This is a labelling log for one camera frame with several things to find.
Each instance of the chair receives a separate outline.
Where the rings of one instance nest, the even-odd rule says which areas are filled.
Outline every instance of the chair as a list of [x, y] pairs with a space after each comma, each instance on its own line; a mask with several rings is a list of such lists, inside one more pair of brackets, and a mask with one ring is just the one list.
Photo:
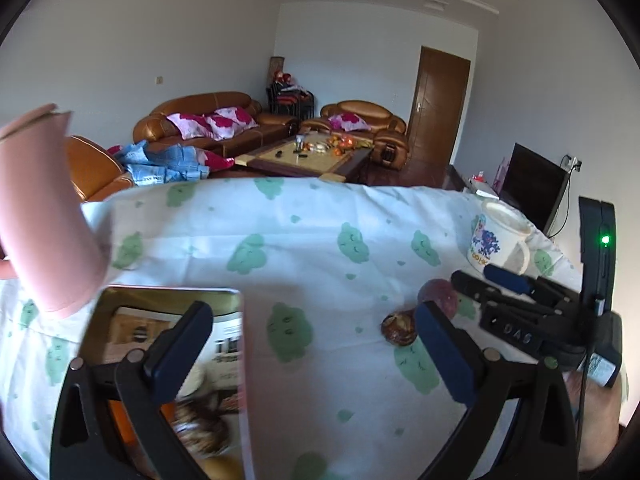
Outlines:
[[267, 99], [272, 114], [288, 114], [298, 122], [313, 117], [316, 99], [311, 92], [287, 91], [283, 83], [274, 81], [267, 87]]
[[101, 202], [120, 190], [134, 186], [121, 165], [89, 139], [67, 137], [65, 148], [71, 181], [82, 202]]

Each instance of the screw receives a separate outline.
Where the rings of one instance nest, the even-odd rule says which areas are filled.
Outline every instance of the screw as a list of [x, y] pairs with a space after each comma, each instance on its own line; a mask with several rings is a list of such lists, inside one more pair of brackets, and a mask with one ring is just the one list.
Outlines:
[[501, 359], [500, 352], [498, 352], [495, 348], [485, 348], [482, 350], [482, 355], [487, 361], [491, 361], [495, 363]]
[[136, 348], [127, 354], [127, 361], [130, 363], [139, 363], [145, 356], [145, 352], [140, 348]]
[[549, 370], [555, 370], [558, 368], [558, 360], [555, 357], [548, 355], [545, 357], [545, 366], [549, 368]]
[[69, 368], [71, 368], [73, 371], [76, 371], [82, 368], [83, 365], [84, 365], [84, 359], [82, 359], [81, 357], [75, 357], [71, 359], [71, 362], [69, 363]]

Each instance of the purple fruit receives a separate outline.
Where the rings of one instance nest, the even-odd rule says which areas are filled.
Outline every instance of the purple fruit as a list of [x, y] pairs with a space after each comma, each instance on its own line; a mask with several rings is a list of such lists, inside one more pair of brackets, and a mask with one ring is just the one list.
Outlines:
[[437, 278], [425, 283], [418, 291], [418, 303], [425, 301], [434, 301], [448, 319], [458, 311], [458, 295], [449, 280]]

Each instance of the wall outlet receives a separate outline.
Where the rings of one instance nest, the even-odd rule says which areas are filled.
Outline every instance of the wall outlet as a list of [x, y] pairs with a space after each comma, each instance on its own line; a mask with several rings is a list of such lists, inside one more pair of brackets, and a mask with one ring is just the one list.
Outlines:
[[582, 161], [578, 160], [578, 157], [574, 156], [571, 159], [571, 165], [569, 166], [569, 170], [571, 170], [571, 168], [574, 168], [575, 171], [580, 171], [580, 168], [582, 167]]
[[571, 171], [571, 168], [574, 168], [575, 171], [580, 171], [581, 167], [582, 161], [578, 160], [578, 157], [569, 154], [565, 155], [560, 163], [560, 168], [565, 170], [567, 173]]

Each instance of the brown leather sofa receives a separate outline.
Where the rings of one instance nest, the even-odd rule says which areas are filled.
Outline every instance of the brown leather sofa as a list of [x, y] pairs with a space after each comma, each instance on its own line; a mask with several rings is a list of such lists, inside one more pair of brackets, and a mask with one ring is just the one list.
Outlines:
[[[214, 140], [198, 137], [183, 140], [175, 125], [166, 118], [176, 113], [210, 114], [219, 108], [231, 106], [244, 108], [258, 123], [258, 127], [245, 130], [233, 139]], [[209, 150], [224, 157], [233, 157], [285, 139], [297, 132], [297, 126], [298, 122], [294, 117], [262, 113], [260, 103], [247, 94], [214, 92], [180, 97], [158, 105], [133, 128], [133, 141], [140, 142], [146, 139], [152, 150], [182, 144]]]
[[89, 139], [66, 137], [65, 148], [71, 181], [83, 202], [101, 202], [120, 190], [134, 186], [121, 165]]
[[386, 168], [401, 170], [409, 157], [406, 123], [375, 103], [352, 100], [325, 105], [320, 110], [320, 117], [302, 121], [300, 131], [332, 132], [328, 118], [344, 112], [359, 115], [371, 126], [370, 132], [352, 132], [352, 134], [373, 140], [372, 162]]

